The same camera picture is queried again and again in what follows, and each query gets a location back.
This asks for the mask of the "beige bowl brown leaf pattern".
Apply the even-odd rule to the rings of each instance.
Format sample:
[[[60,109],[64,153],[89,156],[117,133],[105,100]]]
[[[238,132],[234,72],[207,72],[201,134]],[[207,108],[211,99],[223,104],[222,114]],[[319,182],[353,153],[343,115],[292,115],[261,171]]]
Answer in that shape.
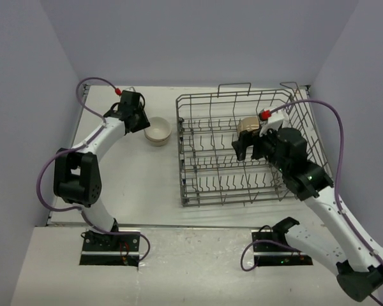
[[[170,123],[162,117],[152,117],[149,120],[150,126],[144,130],[145,137],[153,142],[160,142],[167,139],[172,132]]]

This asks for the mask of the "plain beige bowl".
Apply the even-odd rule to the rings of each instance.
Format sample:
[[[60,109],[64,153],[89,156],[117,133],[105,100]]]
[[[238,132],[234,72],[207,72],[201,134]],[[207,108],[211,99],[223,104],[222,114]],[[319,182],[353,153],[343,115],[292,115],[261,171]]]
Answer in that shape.
[[[147,141],[155,147],[162,147],[168,144],[172,130],[168,127],[149,127],[144,130]]]

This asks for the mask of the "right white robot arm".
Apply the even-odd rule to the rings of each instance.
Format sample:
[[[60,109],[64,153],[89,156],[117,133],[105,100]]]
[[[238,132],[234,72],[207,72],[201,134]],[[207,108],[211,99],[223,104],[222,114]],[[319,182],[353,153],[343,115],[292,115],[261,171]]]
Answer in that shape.
[[[362,229],[323,167],[308,158],[307,141],[301,132],[283,127],[265,134],[241,131],[232,142],[238,161],[252,147],[252,159],[265,159],[282,175],[288,190],[304,202],[324,223],[335,243],[323,242],[299,221],[287,217],[272,227],[265,242],[278,250],[303,252],[326,267],[342,290],[362,302],[383,285],[383,248]]]

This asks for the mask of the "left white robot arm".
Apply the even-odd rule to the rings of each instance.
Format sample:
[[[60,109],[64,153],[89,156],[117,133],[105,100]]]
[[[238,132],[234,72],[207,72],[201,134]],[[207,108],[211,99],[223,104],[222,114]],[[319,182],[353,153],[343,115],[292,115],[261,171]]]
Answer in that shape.
[[[141,93],[122,91],[120,100],[101,116],[97,129],[76,146],[60,149],[55,159],[54,194],[80,212],[107,251],[119,245],[120,235],[116,219],[101,200],[99,162],[123,136],[150,126],[145,103]]]

